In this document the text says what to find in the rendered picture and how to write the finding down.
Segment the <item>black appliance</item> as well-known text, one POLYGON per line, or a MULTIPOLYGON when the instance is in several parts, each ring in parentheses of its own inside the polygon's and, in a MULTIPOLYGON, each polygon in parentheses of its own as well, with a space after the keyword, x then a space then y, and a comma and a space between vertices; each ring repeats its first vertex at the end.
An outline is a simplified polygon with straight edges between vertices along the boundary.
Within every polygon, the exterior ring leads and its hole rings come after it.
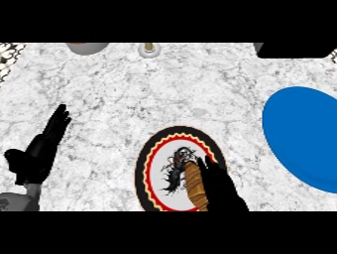
POLYGON ((322 59, 337 49, 337 43, 254 43, 262 59, 322 59))

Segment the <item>brown croissant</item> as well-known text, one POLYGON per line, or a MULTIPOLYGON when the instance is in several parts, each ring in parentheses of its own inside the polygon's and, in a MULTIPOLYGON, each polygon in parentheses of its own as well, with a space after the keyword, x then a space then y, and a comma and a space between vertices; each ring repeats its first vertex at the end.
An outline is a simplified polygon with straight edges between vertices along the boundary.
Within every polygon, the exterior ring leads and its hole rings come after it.
POLYGON ((201 211, 207 211, 209 199, 203 184, 201 170, 195 162, 185 164, 186 192, 189 200, 201 211))

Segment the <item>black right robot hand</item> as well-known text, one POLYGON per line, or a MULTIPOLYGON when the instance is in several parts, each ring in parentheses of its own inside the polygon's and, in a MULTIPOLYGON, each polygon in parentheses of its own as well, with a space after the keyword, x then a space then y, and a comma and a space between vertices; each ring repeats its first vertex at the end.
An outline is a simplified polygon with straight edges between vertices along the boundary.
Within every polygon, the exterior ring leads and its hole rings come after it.
POLYGON ((248 206, 237 192, 235 183, 228 171, 206 157, 198 159, 204 190, 209 200, 210 212, 247 212, 248 206))

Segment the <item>blue plate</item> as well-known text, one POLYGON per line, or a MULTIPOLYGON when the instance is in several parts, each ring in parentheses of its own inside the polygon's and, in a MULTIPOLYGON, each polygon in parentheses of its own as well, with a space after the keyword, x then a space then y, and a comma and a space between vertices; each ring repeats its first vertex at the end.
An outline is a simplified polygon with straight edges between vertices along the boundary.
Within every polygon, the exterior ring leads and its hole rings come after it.
POLYGON ((337 193, 337 99, 309 87, 288 87, 268 99, 262 128, 269 148, 294 176, 337 193))

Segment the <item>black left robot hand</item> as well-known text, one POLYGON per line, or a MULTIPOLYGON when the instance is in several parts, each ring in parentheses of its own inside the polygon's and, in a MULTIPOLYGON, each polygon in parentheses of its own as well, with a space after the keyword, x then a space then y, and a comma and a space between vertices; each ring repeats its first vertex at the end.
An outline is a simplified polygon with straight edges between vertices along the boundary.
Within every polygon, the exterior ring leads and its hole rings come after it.
POLYGON ((67 105, 61 104, 45 131, 34 137, 27 150, 9 149, 5 152, 9 171, 17 175, 15 184, 18 186, 40 184, 46 180, 71 120, 67 105))

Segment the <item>small white bottle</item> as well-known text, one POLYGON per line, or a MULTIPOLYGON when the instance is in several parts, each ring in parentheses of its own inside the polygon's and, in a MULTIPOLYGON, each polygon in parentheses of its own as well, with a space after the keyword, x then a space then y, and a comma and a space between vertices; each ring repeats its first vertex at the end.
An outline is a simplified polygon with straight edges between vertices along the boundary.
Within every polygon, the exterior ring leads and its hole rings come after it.
POLYGON ((142 43, 138 52, 145 59, 154 59, 161 53, 161 46, 158 43, 142 43))

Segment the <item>grey bowl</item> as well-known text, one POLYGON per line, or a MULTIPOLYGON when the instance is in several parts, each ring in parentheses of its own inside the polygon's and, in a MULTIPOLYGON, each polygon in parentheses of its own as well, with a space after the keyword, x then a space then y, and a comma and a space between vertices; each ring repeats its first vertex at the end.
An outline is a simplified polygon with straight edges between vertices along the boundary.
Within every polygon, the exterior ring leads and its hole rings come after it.
POLYGON ((99 53, 108 43, 68 43, 70 50, 82 56, 89 56, 99 53))

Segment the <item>black-rimmed patterned plate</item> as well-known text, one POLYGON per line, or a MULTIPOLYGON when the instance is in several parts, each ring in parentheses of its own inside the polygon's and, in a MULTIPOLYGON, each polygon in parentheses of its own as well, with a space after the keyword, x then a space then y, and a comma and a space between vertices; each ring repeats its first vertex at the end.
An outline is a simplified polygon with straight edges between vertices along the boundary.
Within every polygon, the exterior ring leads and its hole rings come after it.
POLYGON ((226 160, 212 137, 188 126, 163 129, 147 141, 135 167, 135 187, 147 211, 200 211, 186 190, 186 172, 210 157, 225 170, 226 160))

